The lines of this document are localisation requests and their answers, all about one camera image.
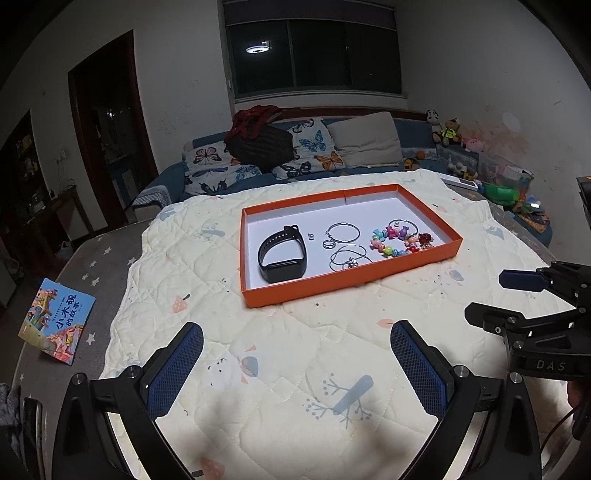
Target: black smartwatch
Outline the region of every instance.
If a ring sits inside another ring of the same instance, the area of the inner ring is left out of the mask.
[[[300,244],[303,258],[293,258],[291,260],[282,260],[280,262],[263,265],[267,252],[276,245],[295,240]],[[259,247],[258,253],[259,268],[261,275],[267,283],[277,283],[280,281],[295,280],[301,278],[306,272],[307,256],[304,239],[301,236],[297,225],[285,225],[281,232],[269,236]]]

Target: watch face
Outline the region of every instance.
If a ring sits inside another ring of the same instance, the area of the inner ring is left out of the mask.
[[[277,283],[280,281],[293,280],[304,275],[305,269],[302,266],[302,260],[286,260],[268,265],[267,281]]]

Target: book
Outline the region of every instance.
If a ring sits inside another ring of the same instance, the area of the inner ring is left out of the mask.
[[[18,336],[71,365],[95,300],[91,295],[46,278],[25,315]]]

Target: white quilted blanket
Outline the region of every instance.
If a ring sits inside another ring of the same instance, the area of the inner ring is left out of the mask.
[[[238,274],[243,207],[382,183],[402,184],[448,222],[464,238],[457,257],[358,288],[245,307]],[[493,220],[486,202],[464,199],[425,170],[193,197],[160,213],[142,249],[111,325],[101,378],[142,365],[185,322],[201,325],[203,353],[157,424],[187,468],[204,470],[206,480],[398,478],[435,418],[392,354],[393,321],[409,319],[452,365],[501,378],[502,339],[469,326],[466,305],[489,303],[528,317],[570,307],[547,292],[503,290],[497,277],[504,268],[544,263]],[[528,386],[538,427],[547,432],[568,411],[565,387]],[[332,410],[339,402],[343,414]],[[132,471],[148,478],[121,422],[113,423]],[[476,433],[474,426],[449,479],[461,473]]]

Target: pillow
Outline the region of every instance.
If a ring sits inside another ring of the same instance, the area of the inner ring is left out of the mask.
[[[330,132],[320,117],[310,118],[290,128],[293,137],[294,159],[273,168],[278,179],[292,179],[319,171],[333,171],[345,164],[335,151]]]
[[[398,131],[388,112],[335,122],[328,130],[346,167],[393,165],[402,161]]]
[[[237,181],[261,175],[254,165],[232,165],[209,170],[185,171],[185,192],[189,195],[214,195]]]
[[[186,166],[185,172],[188,171],[193,174],[211,168],[238,165],[240,162],[229,153],[224,152],[225,148],[225,143],[221,141],[183,152],[183,167]]]

